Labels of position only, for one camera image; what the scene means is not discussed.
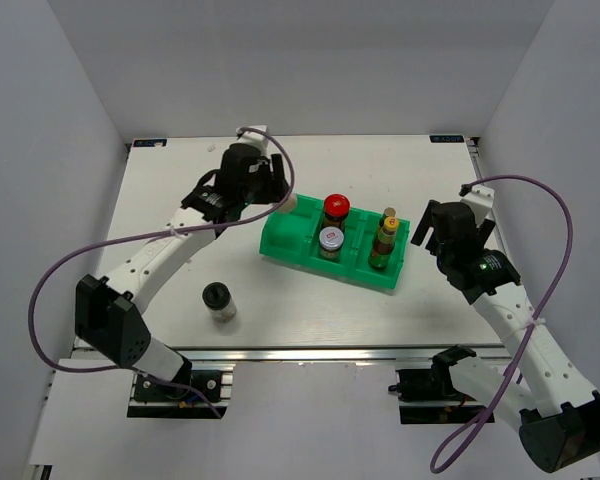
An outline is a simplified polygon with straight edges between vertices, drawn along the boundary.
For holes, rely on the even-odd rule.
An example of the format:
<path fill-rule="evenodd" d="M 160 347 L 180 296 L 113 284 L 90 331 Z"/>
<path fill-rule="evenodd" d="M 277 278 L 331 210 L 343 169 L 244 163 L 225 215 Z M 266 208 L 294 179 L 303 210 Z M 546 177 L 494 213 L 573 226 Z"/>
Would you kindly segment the small yellow-label bottle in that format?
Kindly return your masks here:
<path fill-rule="evenodd" d="M 381 215 L 381 218 L 378 223 L 378 229 L 381 230 L 384 227 L 385 220 L 389 217 L 394 217 L 396 215 L 396 210 L 393 207 L 386 207 Z"/>

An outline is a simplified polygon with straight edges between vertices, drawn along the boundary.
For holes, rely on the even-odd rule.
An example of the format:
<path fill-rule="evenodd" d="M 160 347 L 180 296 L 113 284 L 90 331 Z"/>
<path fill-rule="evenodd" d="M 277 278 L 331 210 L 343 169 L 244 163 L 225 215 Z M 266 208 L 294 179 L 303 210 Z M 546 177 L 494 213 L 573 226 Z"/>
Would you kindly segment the red-lid sauce jar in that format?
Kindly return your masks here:
<path fill-rule="evenodd" d="M 323 203 L 322 227 L 334 227 L 345 231 L 345 223 L 350 208 L 350 201 L 346 196 L 339 193 L 327 196 Z"/>

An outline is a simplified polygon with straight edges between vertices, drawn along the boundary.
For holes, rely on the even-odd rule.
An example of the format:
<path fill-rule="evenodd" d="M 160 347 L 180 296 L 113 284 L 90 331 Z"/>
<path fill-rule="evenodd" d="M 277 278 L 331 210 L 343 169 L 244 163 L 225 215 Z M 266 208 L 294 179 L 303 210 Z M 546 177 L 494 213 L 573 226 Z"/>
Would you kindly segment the black-lid pepper jar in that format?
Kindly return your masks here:
<path fill-rule="evenodd" d="M 209 310 L 211 318 L 216 322 L 230 322 L 237 314 L 233 297 L 224 283 L 212 282 L 208 284 L 203 289 L 202 300 Z"/>

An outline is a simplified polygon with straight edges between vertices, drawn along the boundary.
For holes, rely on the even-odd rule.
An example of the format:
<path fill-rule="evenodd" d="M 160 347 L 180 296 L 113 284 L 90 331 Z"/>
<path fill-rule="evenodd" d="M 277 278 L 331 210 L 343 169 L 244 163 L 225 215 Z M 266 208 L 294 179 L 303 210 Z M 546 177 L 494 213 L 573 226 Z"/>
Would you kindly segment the black-top shaker jar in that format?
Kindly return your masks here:
<path fill-rule="evenodd" d="M 291 193 L 287 200 L 281 204 L 281 206 L 277 209 L 278 213 L 288 214 L 291 213 L 298 204 L 298 199 L 295 193 Z"/>

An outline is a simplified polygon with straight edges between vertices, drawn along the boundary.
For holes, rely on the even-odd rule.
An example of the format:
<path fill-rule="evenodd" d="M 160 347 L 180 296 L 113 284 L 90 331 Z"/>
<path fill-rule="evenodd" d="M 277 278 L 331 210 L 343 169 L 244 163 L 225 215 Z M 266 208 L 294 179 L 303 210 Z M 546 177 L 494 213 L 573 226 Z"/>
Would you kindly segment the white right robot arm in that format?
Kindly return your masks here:
<path fill-rule="evenodd" d="M 487 321 L 517 360 L 525 383 L 507 383 L 465 346 L 434 356 L 433 390 L 452 399 L 460 393 L 483 405 L 498 402 L 505 421 L 542 471 L 556 472 L 600 452 L 600 392 L 568 359 L 528 299 L 509 259 L 486 248 L 493 230 L 478 222 L 465 202 L 428 203 L 412 237 L 436 258 L 439 271 Z"/>

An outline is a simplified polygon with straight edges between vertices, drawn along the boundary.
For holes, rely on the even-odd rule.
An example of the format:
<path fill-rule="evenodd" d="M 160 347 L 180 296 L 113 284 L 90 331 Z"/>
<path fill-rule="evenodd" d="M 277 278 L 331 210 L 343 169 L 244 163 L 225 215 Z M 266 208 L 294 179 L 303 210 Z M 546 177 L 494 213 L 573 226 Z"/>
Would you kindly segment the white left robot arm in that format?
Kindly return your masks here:
<path fill-rule="evenodd" d="M 124 264 L 77 284 L 77 337 L 123 369 L 157 379 L 168 398 L 191 387 L 191 363 L 150 333 L 143 314 L 159 290 L 202 248 L 239 221 L 250 205 L 280 203 L 289 190 L 282 157 L 267 153 L 266 138 L 243 134 L 219 168 L 203 175 L 167 222 L 162 238 L 146 243 Z"/>

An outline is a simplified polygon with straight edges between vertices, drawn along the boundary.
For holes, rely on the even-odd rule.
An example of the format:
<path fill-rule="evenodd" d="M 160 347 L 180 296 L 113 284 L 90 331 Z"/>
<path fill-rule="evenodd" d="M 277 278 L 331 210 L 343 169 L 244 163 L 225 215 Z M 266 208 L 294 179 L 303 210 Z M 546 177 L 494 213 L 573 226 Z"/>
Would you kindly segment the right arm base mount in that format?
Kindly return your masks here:
<path fill-rule="evenodd" d="M 402 425 L 460 425 L 484 407 L 452 386 L 450 368 L 460 360 L 476 357 L 469 347 L 456 345 L 436 354 L 431 366 L 396 372 L 397 382 L 387 391 L 399 401 Z"/>

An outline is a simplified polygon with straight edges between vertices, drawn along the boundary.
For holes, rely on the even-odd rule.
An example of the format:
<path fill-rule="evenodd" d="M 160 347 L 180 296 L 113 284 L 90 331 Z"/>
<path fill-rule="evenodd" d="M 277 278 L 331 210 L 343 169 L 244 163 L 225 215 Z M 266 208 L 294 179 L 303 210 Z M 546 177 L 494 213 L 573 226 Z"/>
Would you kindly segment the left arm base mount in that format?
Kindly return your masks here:
<path fill-rule="evenodd" d="M 219 420 L 227 411 L 233 385 L 233 364 L 194 362 L 188 381 L 178 387 L 135 374 L 127 417 L 135 419 Z"/>

